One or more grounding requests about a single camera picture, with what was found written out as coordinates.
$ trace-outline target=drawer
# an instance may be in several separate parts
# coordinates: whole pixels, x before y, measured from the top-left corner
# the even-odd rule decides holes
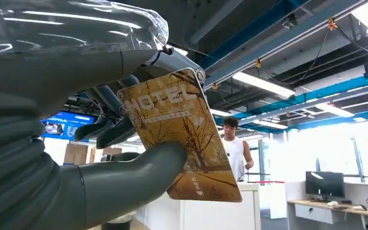
[[[328,224],[333,224],[336,219],[334,219],[332,210],[320,208],[320,207],[311,207],[306,205],[295,205],[296,207],[296,216],[312,219],[319,222],[324,222]]]

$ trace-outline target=ceiling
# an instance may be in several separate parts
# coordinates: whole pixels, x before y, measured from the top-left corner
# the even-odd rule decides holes
[[[311,14],[325,11],[337,1],[309,0],[303,5],[303,9],[291,9],[285,15],[293,13],[292,15],[297,21],[296,26],[299,26],[309,20],[312,17]],[[213,60],[213,65],[205,67],[207,77],[214,75],[228,65],[239,62],[288,31],[280,22],[275,22],[268,25],[261,33],[247,39],[236,49],[227,52],[225,57],[217,57],[215,55],[218,51],[222,47],[230,47],[231,44],[228,44],[228,41],[233,41],[232,39],[236,38],[237,35],[245,33],[244,31],[247,30],[254,33],[253,27],[251,28],[251,25],[255,26],[253,22],[260,20],[263,15],[283,1],[122,0],[118,2],[157,11],[169,23],[169,43],[171,45],[188,51],[187,56],[201,66],[206,59]],[[368,48],[367,28],[360,25],[358,20],[346,16],[337,24],[351,38],[355,34],[357,42]],[[352,44],[337,31],[329,31],[324,41],[326,30],[327,28],[320,29],[276,52],[275,55],[265,58],[262,61],[262,68],[256,69],[254,65],[251,65],[243,72],[295,90],[296,96],[362,76],[365,73],[364,65],[368,64],[368,52]],[[307,73],[317,55],[318,59],[315,65]],[[220,83],[218,90],[207,90],[206,96],[213,109],[230,113],[252,111],[249,113],[251,115],[254,115],[253,111],[258,111],[258,108],[262,106],[284,100],[273,92],[246,85],[232,78]],[[358,101],[368,101],[368,94],[341,100],[334,104],[338,107],[346,107],[356,104]],[[88,99],[80,96],[71,97],[65,109],[88,114],[98,113]],[[368,111],[368,104],[349,107],[346,110],[361,113]],[[274,119],[279,119],[280,124],[290,127],[335,117],[330,113],[319,113],[311,117],[307,117],[307,115],[309,115],[307,112],[301,110],[279,115]]]

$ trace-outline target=display screen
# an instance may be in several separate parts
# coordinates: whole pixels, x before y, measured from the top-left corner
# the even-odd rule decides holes
[[[80,126],[91,124],[93,121],[92,116],[59,112],[51,118],[41,120],[45,126],[42,137],[74,140],[75,130]]]
[[[344,197],[344,174],[339,172],[305,172],[305,193]]]

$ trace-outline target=white tank top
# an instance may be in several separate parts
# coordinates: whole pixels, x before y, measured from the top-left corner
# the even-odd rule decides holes
[[[225,138],[223,138],[222,143],[236,181],[244,180],[245,166],[243,161],[243,140],[235,138],[233,141],[226,141]]]

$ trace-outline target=transparent plastic cover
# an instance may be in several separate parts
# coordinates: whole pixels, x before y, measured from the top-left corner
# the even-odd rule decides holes
[[[161,49],[167,22],[155,11],[106,0],[0,0],[0,55]]]

